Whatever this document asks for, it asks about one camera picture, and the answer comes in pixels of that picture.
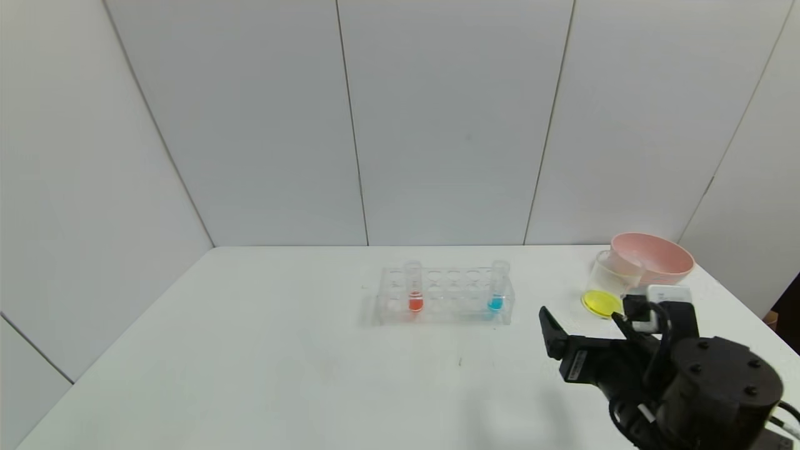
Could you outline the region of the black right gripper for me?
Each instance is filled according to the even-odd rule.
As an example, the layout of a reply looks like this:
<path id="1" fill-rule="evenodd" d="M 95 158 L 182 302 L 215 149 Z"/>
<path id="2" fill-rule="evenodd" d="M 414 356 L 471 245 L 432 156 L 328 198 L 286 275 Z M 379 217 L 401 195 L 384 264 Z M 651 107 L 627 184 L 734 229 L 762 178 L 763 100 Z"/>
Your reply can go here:
<path id="1" fill-rule="evenodd" d="M 546 306 L 538 311 L 538 319 L 546 353 L 560 361 L 564 382 L 597 387 L 609 401 L 642 395 L 645 369 L 658 349 L 658 340 L 638 337 L 623 314 L 615 311 L 611 319 L 625 339 L 568 335 Z"/>

